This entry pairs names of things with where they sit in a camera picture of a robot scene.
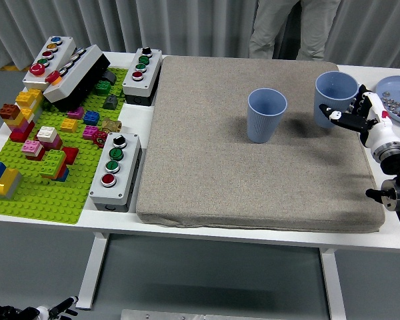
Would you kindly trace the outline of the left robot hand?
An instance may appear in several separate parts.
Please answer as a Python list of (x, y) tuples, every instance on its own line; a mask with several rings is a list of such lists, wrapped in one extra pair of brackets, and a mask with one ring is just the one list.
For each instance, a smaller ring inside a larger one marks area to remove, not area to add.
[(71, 319), (78, 315), (78, 312), (71, 310), (78, 300), (78, 296), (71, 296), (54, 307), (38, 306), (25, 309), (0, 305), (0, 319)]

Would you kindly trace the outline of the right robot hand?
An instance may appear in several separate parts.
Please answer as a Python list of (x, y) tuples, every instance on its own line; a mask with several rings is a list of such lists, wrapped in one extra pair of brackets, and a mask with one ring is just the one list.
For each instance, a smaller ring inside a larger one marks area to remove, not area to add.
[(358, 132), (363, 146), (372, 152), (388, 145), (400, 148), (400, 137), (393, 130), (381, 98), (364, 85), (359, 87), (352, 111), (338, 111), (325, 103), (319, 105), (319, 110), (332, 124)]

